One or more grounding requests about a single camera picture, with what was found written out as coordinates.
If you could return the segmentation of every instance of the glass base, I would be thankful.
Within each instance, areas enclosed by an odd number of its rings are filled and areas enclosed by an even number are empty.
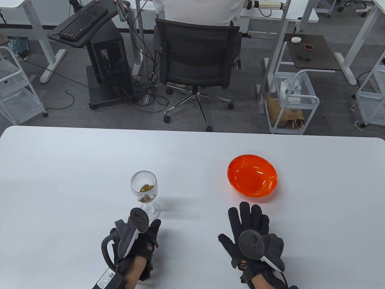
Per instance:
[[[141,209],[147,213],[150,221],[157,219],[161,214],[161,208],[155,202],[143,204],[141,205]]]

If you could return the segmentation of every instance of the battery pack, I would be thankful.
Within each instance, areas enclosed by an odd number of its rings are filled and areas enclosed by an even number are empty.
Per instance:
[[[124,289],[126,284],[122,275],[108,268],[92,289]]]

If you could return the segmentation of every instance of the white round object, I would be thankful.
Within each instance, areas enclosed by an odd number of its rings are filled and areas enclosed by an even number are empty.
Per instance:
[[[301,42],[301,37],[293,37],[292,39],[291,39],[291,42],[293,42],[293,43],[300,43]]]

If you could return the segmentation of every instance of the keyboard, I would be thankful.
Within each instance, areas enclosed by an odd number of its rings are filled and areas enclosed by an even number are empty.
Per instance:
[[[61,38],[76,41],[107,13],[106,8],[99,7],[96,4],[84,7],[76,13],[74,19],[59,30],[58,35]]]

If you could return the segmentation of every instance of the person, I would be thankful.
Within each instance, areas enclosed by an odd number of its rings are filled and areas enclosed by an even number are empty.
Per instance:
[[[241,202],[239,205],[238,216],[237,208],[230,208],[228,211],[230,226],[234,235],[234,240],[239,239],[242,232],[246,230],[255,230],[261,235],[269,233],[269,218],[262,214],[261,207],[257,204],[250,205],[247,202]],[[127,258],[117,263],[117,271],[126,279],[126,289],[135,289],[138,280],[146,280],[150,277],[152,270],[151,258],[155,247],[158,247],[156,237],[161,224],[160,220],[152,222],[146,233],[139,234]],[[278,248],[278,254],[282,254],[282,247]],[[251,260],[247,258],[240,250],[239,244],[235,243],[225,234],[218,236],[219,242],[232,258],[231,265],[243,272],[241,282],[248,284],[249,288],[257,289],[287,289],[287,284],[277,278],[267,263],[260,260]]]
[[[155,12],[164,12],[166,20],[198,24],[229,26],[241,16],[245,0],[152,0]]]

